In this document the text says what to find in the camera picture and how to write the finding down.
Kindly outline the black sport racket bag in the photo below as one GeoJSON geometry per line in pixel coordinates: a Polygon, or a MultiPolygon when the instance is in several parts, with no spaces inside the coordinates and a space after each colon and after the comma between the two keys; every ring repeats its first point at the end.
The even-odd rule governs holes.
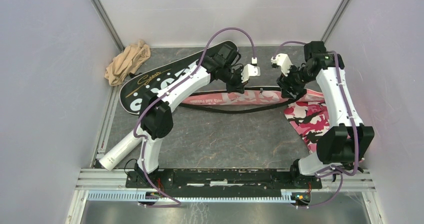
{"type": "MultiPolygon", "coordinates": [[[[233,64],[235,61],[239,61],[241,59],[239,48],[233,41],[230,40],[208,47],[206,56],[212,57],[215,53],[219,52],[222,46],[225,45],[235,49],[237,53],[237,56],[235,56],[232,59],[233,61],[230,63],[233,64]]],[[[157,93],[161,89],[164,89],[174,83],[190,69],[196,66],[196,62],[200,59],[202,52],[203,49],[162,66],[141,72],[132,77],[129,81],[123,84],[120,89],[119,101],[123,109],[131,115],[138,116],[144,93],[147,91],[157,93]]],[[[183,101],[183,104],[211,106],[219,104],[218,102],[223,101],[218,101],[218,97],[211,97],[209,99],[200,96],[195,97],[195,94],[193,93],[192,96],[183,101]]]]}

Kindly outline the white shuttlecock tube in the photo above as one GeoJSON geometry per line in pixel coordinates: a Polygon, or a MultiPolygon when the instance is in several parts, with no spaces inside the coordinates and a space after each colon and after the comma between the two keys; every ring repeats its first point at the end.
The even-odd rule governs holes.
{"type": "Polygon", "coordinates": [[[99,160],[100,165],[108,171],[113,170],[142,140],[130,132],[99,160]]]}

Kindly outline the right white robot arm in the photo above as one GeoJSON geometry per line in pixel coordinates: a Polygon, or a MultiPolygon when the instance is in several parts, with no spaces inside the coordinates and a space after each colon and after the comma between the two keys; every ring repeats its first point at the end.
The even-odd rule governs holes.
{"type": "Polygon", "coordinates": [[[302,42],[305,62],[292,64],[279,46],[271,58],[273,68],[281,71],[277,79],[284,98],[298,99],[306,94],[305,85],[316,81],[328,111],[329,130],[318,139],[316,151],[295,161],[296,170],[289,173],[289,183],[302,188],[309,176],[354,176],[360,161],[375,137],[372,126],[365,125],[356,111],[346,82],[343,58],[327,50],[323,41],[302,42]]]}

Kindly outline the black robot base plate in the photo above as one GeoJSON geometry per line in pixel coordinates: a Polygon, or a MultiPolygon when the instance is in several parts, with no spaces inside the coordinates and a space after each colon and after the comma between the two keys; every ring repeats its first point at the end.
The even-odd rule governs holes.
{"type": "Polygon", "coordinates": [[[164,168],[149,174],[149,178],[141,170],[129,171],[125,186],[150,189],[155,184],[175,199],[280,197],[282,190],[301,192],[323,187],[317,177],[277,168],[164,168]]]}

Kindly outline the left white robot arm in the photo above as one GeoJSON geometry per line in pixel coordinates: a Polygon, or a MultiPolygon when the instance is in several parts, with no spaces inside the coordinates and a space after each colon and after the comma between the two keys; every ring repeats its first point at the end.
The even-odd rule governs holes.
{"type": "Polygon", "coordinates": [[[142,143],[137,160],[140,172],[138,181],[145,188],[157,182],[155,171],[159,167],[159,152],[164,137],[174,127],[173,112],[176,107],[198,89],[220,80],[229,91],[240,92],[244,89],[243,68],[233,68],[238,60],[238,49],[227,44],[211,53],[203,53],[195,58],[188,71],[175,82],[158,92],[148,90],[142,96],[142,105],[133,137],[142,143]]]}

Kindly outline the pink sport racket bag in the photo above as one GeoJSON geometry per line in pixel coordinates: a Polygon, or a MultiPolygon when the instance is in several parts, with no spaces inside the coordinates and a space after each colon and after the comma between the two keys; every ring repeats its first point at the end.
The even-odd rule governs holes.
{"type": "Polygon", "coordinates": [[[215,113],[247,114],[288,106],[286,114],[299,114],[305,110],[306,114],[315,114],[320,111],[328,112],[324,95],[311,89],[306,89],[301,97],[285,98],[277,86],[251,86],[247,87],[244,93],[231,92],[225,90],[197,91],[187,97],[179,104],[180,107],[202,110],[215,113]],[[245,110],[223,110],[214,106],[257,106],[245,110]]]}

